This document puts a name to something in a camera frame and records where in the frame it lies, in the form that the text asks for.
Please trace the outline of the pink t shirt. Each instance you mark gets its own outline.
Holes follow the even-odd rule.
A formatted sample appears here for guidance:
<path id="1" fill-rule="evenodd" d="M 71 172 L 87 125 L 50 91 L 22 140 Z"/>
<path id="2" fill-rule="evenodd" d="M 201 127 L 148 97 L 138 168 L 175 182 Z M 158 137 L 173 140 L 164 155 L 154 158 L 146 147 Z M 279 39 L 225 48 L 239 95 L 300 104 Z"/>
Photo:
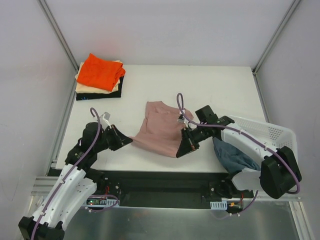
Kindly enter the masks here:
<path id="1" fill-rule="evenodd" d="M 140 149 L 162 156 L 175 158 L 182 141 L 181 130 L 185 124 L 179 122 L 178 108 L 162 101 L 148 101 L 145 118 L 132 144 Z"/>

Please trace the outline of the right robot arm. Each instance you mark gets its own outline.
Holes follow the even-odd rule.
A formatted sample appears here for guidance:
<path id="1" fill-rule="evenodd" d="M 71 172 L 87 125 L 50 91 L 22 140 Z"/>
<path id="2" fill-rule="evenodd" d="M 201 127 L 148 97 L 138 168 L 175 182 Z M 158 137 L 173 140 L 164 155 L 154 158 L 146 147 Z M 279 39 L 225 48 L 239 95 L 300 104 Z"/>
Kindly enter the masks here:
<path id="1" fill-rule="evenodd" d="M 209 105 L 195 112 L 199 123 L 181 130 L 176 153 L 180 158 L 199 149 L 200 142 L 216 138 L 250 157 L 258 170 L 244 167 L 232 174 L 225 192 L 237 197 L 243 190 L 263 191 L 273 199 L 297 195 L 302 175 L 298 166 L 296 134 L 289 128 L 237 116 L 218 117 Z"/>

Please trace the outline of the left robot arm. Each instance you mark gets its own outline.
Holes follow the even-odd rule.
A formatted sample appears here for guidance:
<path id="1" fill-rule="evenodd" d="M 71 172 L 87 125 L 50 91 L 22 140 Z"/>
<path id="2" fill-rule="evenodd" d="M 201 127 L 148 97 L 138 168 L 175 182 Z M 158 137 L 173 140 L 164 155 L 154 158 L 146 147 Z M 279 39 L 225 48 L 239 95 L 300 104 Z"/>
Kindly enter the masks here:
<path id="1" fill-rule="evenodd" d="M 103 126 L 90 122 L 81 138 L 68 152 L 65 165 L 49 194 L 30 216 L 18 223 L 25 240 L 62 240 L 65 231 L 85 201 L 106 191 L 105 175 L 92 168 L 98 153 L 129 145 L 133 140 L 121 133 L 115 125 Z"/>

